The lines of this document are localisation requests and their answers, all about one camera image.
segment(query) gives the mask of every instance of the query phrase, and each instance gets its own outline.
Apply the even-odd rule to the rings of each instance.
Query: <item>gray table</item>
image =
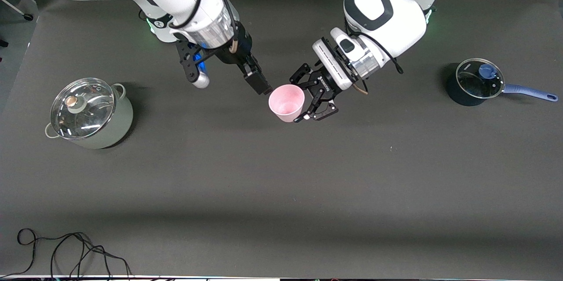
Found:
[[[343,24],[342,0],[232,1],[272,85]],[[482,57],[563,95],[557,0],[436,4],[404,75],[388,65],[337,115],[284,124],[235,66],[210,60],[195,89],[132,2],[43,2],[2,117],[0,272],[26,265],[15,235],[30,226],[85,231],[136,274],[563,278],[563,102],[468,108],[442,87],[444,65]],[[127,86],[132,133],[97,151],[46,139],[58,91],[90,76]],[[48,273],[52,246],[30,273]],[[78,251],[62,249],[64,272]]]

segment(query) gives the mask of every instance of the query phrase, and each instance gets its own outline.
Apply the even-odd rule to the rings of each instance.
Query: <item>pot handle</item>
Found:
[[[50,139],[59,138],[59,137],[60,137],[59,134],[57,134],[57,135],[55,135],[55,136],[49,135],[49,132],[48,132],[49,127],[51,127],[51,123],[48,123],[47,126],[45,126],[45,135],[46,135],[46,137],[47,137],[47,138],[50,138]]]
[[[525,94],[525,95],[537,97],[538,99],[545,99],[545,101],[550,101],[550,102],[557,102],[559,100],[559,98],[555,94],[551,94],[537,89],[523,87],[521,85],[515,85],[515,84],[505,85],[505,90],[503,92]]]
[[[123,86],[123,84],[121,83],[115,83],[112,85],[112,87],[121,87],[121,89],[123,90],[123,93],[121,93],[121,95],[119,96],[119,99],[124,99],[125,98],[125,94],[127,93],[127,90],[125,90],[125,87]]]

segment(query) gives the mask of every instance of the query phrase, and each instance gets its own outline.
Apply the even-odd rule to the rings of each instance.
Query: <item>lid rim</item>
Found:
[[[492,96],[487,96],[487,97],[475,96],[462,87],[461,83],[459,83],[458,71],[463,64],[465,64],[467,62],[471,62],[471,61],[479,61],[479,62],[486,63],[488,65],[493,66],[497,70],[497,73],[500,74],[500,77],[502,78],[501,88],[499,89],[499,91],[497,93],[495,93]],[[476,99],[492,99],[493,97],[499,96],[505,90],[505,77],[502,75],[501,69],[499,69],[497,65],[490,62],[489,60],[485,60],[485,59],[482,59],[482,58],[470,58],[470,59],[464,60],[464,61],[460,62],[459,65],[457,66],[455,75],[456,75],[456,82],[457,82],[459,88],[461,88],[463,90],[463,92],[467,93],[467,95],[474,97]]]
[[[69,138],[69,137],[65,137],[64,135],[61,135],[60,133],[60,129],[56,130],[55,129],[55,120],[53,117],[53,111],[55,109],[55,105],[57,103],[57,101],[59,100],[59,98],[61,98],[63,96],[63,92],[67,91],[71,86],[78,84],[81,81],[87,81],[87,80],[97,80],[100,81],[104,84],[106,84],[109,87],[109,91],[111,91],[111,99],[113,101],[113,105],[111,107],[111,113],[109,114],[109,116],[106,118],[106,120],[104,121],[103,124],[100,124],[100,127],[98,127],[95,131],[89,133],[88,135],[84,135],[81,137],[73,137],[73,138]],[[83,139],[87,139],[92,137],[93,135],[96,135],[96,133],[98,133],[99,131],[101,131],[106,125],[107,123],[109,123],[109,121],[111,120],[111,117],[113,117],[113,114],[115,113],[115,103],[117,101],[117,98],[115,97],[115,93],[114,93],[114,88],[109,85],[106,81],[102,80],[102,79],[98,79],[98,78],[82,78],[82,79],[78,79],[76,81],[73,81],[72,83],[68,84],[65,88],[63,88],[55,97],[55,100],[53,101],[52,105],[51,105],[51,125],[53,126],[53,130],[57,133],[57,135],[59,135],[62,139],[66,139],[66,140],[70,140],[70,141],[77,141],[77,140],[83,140]]]

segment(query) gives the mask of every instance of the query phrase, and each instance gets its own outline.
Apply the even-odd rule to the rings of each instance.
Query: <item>floor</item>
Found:
[[[26,13],[29,12],[37,17],[36,7],[29,3],[24,6],[27,7]],[[9,44],[6,48],[0,48],[2,58],[0,61],[0,114],[8,101],[10,90],[22,65],[35,26],[36,20],[24,20],[8,5],[0,2],[0,39]]]

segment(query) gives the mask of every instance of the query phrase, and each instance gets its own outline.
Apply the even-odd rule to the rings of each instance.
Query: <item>blue handle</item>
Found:
[[[545,99],[545,101],[550,101],[550,102],[557,102],[559,100],[559,98],[555,94],[551,94],[551,93],[540,91],[539,89],[532,89],[528,87],[523,87],[522,85],[515,85],[515,84],[505,84],[504,93],[525,94],[525,95],[537,97],[538,99]]]

